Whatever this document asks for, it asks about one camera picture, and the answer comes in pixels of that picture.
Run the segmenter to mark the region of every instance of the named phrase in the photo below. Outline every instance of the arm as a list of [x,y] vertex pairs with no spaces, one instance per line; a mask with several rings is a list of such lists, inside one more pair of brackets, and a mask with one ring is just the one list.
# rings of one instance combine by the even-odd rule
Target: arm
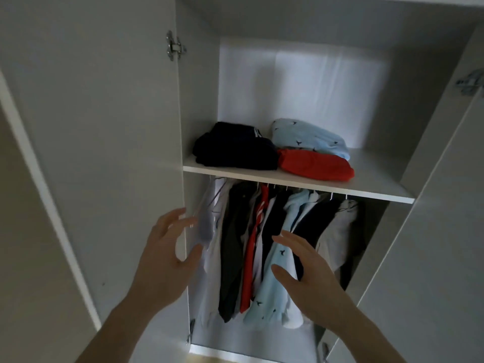
[[338,335],[358,363],[405,363],[378,327],[354,305],[326,261],[305,239],[286,231],[273,239],[289,247],[304,266],[300,282],[283,268],[271,266],[301,312]]
[[154,315],[183,293],[203,249],[197,245],[183,262],[175,255],[177,238],[197,221],[179,220],[184,213],[185,209],[173,210],[154,225],[126,298],[111,311],[76,363],[128,362]]

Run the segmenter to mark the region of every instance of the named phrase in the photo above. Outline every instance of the door hinge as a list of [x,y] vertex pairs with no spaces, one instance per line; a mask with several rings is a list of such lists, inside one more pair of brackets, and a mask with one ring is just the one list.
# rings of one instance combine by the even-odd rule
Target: door hinge
[[456,82],[463,95],[474,95],[481,86],[484,86],[484,69],[474,70]]
[[170,61],[173,61],[174,54],[178,55],[178,59],[181,58],[182,54],[186,54],[186,47],[180,42],[180,38],[177,37],[177,41],[173,39],[173,33],[168,30],[166,34],[166,43],[168,43],[168,48],[166,53]]
[[195,319],[192,318],[190,320],[190,334],[186,338],[186,345],[192,343],[192,337],[193,337],[193,328],[195,327]]

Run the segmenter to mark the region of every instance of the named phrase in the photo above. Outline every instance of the folded light blue shirt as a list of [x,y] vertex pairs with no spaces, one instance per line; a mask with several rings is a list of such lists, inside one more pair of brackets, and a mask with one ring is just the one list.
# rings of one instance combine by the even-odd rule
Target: folded light blue shirt
[[333,154],[349,160],[345,140],[339,135],[297,119],[280,118],[272,124],[272,142],[277,147],[292,147]]
[[[289,196],[284,206],[287,215],[282,226],[283,230],[291,230],[291,226],[298,217],[299,208],[307,202],[309,202],[309,190],[307,189]],[[286,310],[287,291],[277,281],[270,266],[276,264],[287,269],[288,255],[292,255],[288,250],[289,248],[282,244],[275,242],[272,244],[264,265],[264,279],[244,316],[244,324],[255,329],[263,329],[272,321],[281,321],[282,313]]]

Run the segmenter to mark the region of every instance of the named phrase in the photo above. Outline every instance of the folded red shirt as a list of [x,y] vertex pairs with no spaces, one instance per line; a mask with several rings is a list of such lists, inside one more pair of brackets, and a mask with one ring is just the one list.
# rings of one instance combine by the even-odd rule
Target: folded red shirt
[[298,176],[323,181],[348,181],[355,176],[348,161],[337,155],[301,149],[281,149],[278,154],[279,167]]

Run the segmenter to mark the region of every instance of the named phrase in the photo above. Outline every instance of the red fabric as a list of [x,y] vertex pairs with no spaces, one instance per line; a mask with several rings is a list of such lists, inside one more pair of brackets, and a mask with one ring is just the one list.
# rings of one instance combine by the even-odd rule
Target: red fabric
[[349,181],[355,176],[348,161],[337,155],[299,149],[282,149],[278,153],[279,167],[298,176],[323,181]]
[[252,268],[254,265],[254,248],[256,246],[257,230],[264,218],[264,212],[269,205],[269,187],[260,185],[262,192],[259,204],[256,207],[256,221],[250,234],[247,247],[245,249],[244,276],[242,279],[242,296],[240,298],[240,313],[244,313],[250,307],[252,297]]

